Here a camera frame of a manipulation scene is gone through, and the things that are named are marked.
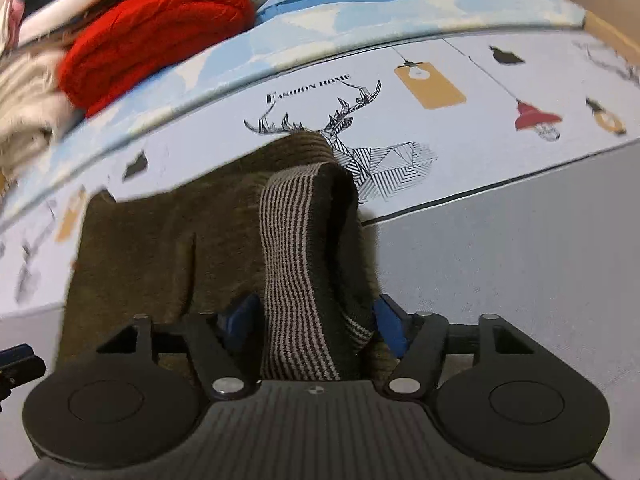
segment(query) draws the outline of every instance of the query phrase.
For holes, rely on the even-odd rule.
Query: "black lamp print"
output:
[[[494,59],[501,65],[520,65],[524,63],[524,60],[513,52],[505,52],[496,46],[490,46],[489,48],[494,53]]]

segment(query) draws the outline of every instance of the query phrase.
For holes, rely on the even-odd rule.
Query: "red lamp print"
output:
[[[489,76],[489,78],[494,80],[494,82],[500,88],[502,88],[505,92],[507,92],[507,94],[509,94],[512,98],[516,100],[516,102],[518,103],[518,112],[520,113],[520,116],[516,119],[517,131],[534,130],[540,136],[541,139],[548,140],[548,142],[555,142],[560,138],[560,132],[556,128],[556,124],[562,122],[561,116],[557,114],[553,114],[551,112],[543,112],[542,110],[539,110],[538,108],[536,108],[534,105],[521,101],[505,85],[503,85],[500,81],[498,81],[494,76],[489,74],[480,65],[478,65],[478,63],[476,63],[471,56],[467,56],[460,49],[458,49],[457,47],[449,43],[449,41],[444,39],[443,41],[453,49],[457,50],[460,54],[468,58],[468,60],[471,63],[473,63],[480,70],[482,70],[482,72],[484,72],[487,76]],[[491,47],[491,49],[494,51],[494,57],[495,57],[495,47]]]
[[[516,130],[528,130],[532,128],[542,139],[555,142],[560,138],[560,132],[554,126],[562,122],[562,117],[548,112],[542,112],[535,106],[523,101],[518,101],[520,116],[516,119]]]

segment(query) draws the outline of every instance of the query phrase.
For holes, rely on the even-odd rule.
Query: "pile of clothes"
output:
[[[251,0],[4,0],[0,189],[83,116],[254,21]]]

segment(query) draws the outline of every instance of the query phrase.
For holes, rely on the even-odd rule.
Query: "deer antler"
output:
[[[244,120],[244,126],[249,128],[252,132],[260,135],[295,134],[299,132],[319,132],[323,134],[328,134],[330,136],[336,136],[341,131],[351,126],[351,123],[353,122],[353,118],[348,117],[348,115],[352,114],[354,111],[359,110],[360,108],[363,108],[369,103],[373,102],[375,98],[378,97],[378,94],[380,93],[380,88],[382,87],[380,80],[378,80],[376,90],[372,94],[364,86],[356,86],[349,83],[345,83],[344,81],[341,81],[341,83],[343,83],[344,85],[350,86],[351,88],[357,88],[360,91],[360,97],[356,98],[356,104],[354,104],[353,106],[350,106],[350,104],[347,101],[345,101],[344,99],[340,99],[338,97],[338,102],[340,103],[340,106],[342,106],[342,109],[336,110],[335,114],[332,116],[329,115],[329,122],[324,126],[322,130],[309,130],[308,128],[305,128],[302,125],[302,123],[296,124],[294,122],[293,124],[291,124],[289,123],[288,113],[285,114],[284,117],[282,118],[282,122],[280,123],[280,126],[276,126],[275,123],[269,123],[269,121],[267,120],[267,115],[269,115],[271,110],[273,110],[273,107],[275,106],[275,102],[273,102],[271,106],[267,108],[267,111],[260,117],[260,119],[258,120],[257,127],[251,126],[251,124],[249,124],[247,120]]]
[[[251,124],[249,124],[246,121],[246,119],[244,120],[244,126],[249,128],[252,132],[255,132],[256,134],[260,134],[260,135],[294,134],[298,132],[310,131],[310,130],[307,130],[302,125],[302,123],[298,123],[298,124],[289,123],[289,114],[284,115],[280,126],[276,126],[275,123],[269,124],[269,122],[267,121],[267,115],[269,114],[269,112],[271,112],[271,110],[273,110],[274,105],[275,105],[275,102],[273,102],[271,106],[267,109],[267,111],[262,115],[262,117],[260,117],[260,119],[258,120],[257,128],[255,126],[251,126]]]
[[[630,81],[631,83],[636,85],[638,88],[640,88],[640,73],[637,66],[632,65],[626,60],[625,60],[624,68],[613,66],[604,61],[600,61],[599,59],[595,59],[591,54],[589,45],[585,47],[585,50],[587,51],[587,57],[589,57],[589,59],[593,64],[595,64],[596,66],[599,66],[600,68],[603,68],[604,70],[608,70],[609,72],[613,72],[619,75],[623,80]]]
[[[351,88],[357,88],[360,91],[360,97],[356,97],[356,104],[353,106],[350,106],[347,101],[338,97],[338,102],[340,103],[340,106],[342,106],[342,109],[336,110],[335,114],[329,116],[329,122],[322,129],[323,132],[329,135],[338,135],[341,131],[351,126],[353,118],[348,116],[353,114],[356,110],[364,108],[369,103],[372,103],[376,97],[378,97],[380,89],[382,88],[380,79],[378,79],[378,84],[376,85],[376,89],[373,94],[364,86],[352,85],[345,83],[344,81],[341,81],[341,83],[343,85],[350,86]]]

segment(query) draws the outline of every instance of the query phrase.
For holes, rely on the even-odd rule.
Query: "red knitted fabric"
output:
[[[60,88],[90,117],[161,68],[247,30],[250,0],[125,0],[95,20],[60,64]]]

